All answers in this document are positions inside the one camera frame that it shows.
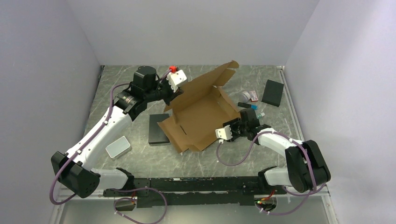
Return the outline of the brown cardboard box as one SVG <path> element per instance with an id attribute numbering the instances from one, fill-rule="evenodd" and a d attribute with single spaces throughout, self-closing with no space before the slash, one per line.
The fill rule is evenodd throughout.
<path id="1" fill-rule="evenodd" d="M 222 87 L 239 67 L 236 61 L 218 66 L 184 84 L 183 93 L 165 106 L 171 115 L 159 123 L 177 153 L 200 152 L 217 140 L 215 130 L 240 117 Z"/>

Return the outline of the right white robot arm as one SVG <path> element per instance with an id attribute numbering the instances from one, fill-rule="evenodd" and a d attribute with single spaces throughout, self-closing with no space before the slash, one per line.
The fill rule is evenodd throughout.
<path id="1" fill-rule="evenodd" d="M 275 187 L 293 187 L 301 194 L 315 192 L 331 180 L 331 173 L 317 142 L 296 140 L 276 131 L 269 125 L 261 124 L 254 109 L 245 108 L 240 117 L 225 122 L 215 130 L 219 144 L 245 137 L 251 144 L 267 147 L 282 156 L 283 168 L 271 167 L 258 173 L 257 187 L 264 194 Z"/>

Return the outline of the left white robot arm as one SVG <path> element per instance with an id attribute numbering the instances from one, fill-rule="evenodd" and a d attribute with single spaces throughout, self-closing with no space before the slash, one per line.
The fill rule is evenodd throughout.
<path id="1" fill-rule="evenodd" d="M 159 76 L 155 68 L 140 66 L 129 83 L 111 88 L 107 111 L 97 124 L 67 152 L 55 152 L 51 164 L 55 179 L 50 188 L 50 199 L 54 204 L 54 187 L 61 183 L 73 192 L 72 196 L 86 198 L 95 190 L 118 191 L 122 196 L 130 195 L 134 188 L 134 176 L 122 168 L 95 169 L 94 164 L 115 137 L 126 129 L 147 109 L 150 102 L 171 101 L 183 94 L 182 85 L 188 78 L 182 69 L 171 66 Z"/>

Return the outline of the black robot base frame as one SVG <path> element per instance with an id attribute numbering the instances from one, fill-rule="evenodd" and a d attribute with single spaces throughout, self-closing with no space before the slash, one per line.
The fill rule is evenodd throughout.
<path id="1" fill-rule="evenodd" d="M 259 196 L 278 190 L 262 175 L 228 177 L 135 178 L 126 188 L 104 190 L 105 197 L 135 196 L 138 208 L 176 205 L 254 205 Z"/>

